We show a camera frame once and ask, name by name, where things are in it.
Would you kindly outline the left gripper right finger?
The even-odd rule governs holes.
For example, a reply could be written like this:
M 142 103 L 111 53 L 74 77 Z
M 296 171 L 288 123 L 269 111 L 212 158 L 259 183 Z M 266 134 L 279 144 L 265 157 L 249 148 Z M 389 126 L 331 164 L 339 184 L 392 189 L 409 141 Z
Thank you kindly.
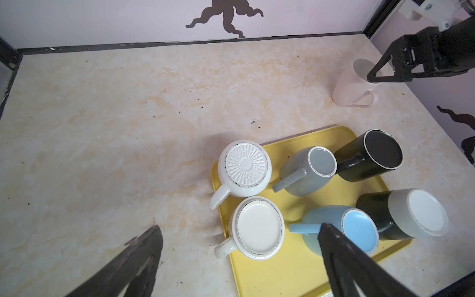
M 394 279 L 329 223 L 320 229 L 318 240 L 335 297 L 413 297 L 415 294 Z

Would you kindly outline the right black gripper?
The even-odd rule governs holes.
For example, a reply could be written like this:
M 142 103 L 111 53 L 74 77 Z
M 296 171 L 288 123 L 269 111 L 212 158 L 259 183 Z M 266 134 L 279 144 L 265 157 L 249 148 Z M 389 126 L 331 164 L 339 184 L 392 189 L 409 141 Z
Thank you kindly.
M 370 70 L 367 80 L 411 82 L 464 74 L 474 67 L 475 18 L 471 16 L 443 32 L 427 27 L 396 39 Z

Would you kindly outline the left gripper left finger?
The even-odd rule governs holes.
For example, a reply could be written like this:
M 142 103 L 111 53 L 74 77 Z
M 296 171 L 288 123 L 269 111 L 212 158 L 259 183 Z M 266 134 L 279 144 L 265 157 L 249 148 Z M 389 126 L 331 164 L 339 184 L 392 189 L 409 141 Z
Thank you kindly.
M 151 296 L 163 249 L 160 227 L 151 226 L 126 245 L 124 251 L 68 296 L 117 297 L 122 291 L 126 297 Z

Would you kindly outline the pale pink mug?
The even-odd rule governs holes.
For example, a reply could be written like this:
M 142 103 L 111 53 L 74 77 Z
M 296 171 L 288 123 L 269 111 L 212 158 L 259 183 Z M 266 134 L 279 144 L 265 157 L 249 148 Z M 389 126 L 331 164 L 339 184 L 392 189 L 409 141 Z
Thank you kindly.
M 376 91 L 380 83 L 367 80 L 367 75 L 376 65 L 367 59 L 354 60 L 341 75 L 332 93 L 332 101 L 339 107 L 368 108 L 378 102 L 380 95 Z M 358 104 L 366 96 L 372 97 L 367 105 Z

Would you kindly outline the white mug red interior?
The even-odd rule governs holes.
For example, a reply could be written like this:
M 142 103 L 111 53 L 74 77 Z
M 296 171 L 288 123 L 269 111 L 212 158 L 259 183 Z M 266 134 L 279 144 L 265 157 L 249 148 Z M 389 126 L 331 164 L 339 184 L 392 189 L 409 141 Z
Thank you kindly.
M 281 249 L 285 238 L 285 221 L 276 204 L 254 196 L 243 200 L 228 224 L 229 236 L 214 249 L 218 259 L 240 251 L 255 261 L 265 261 Z

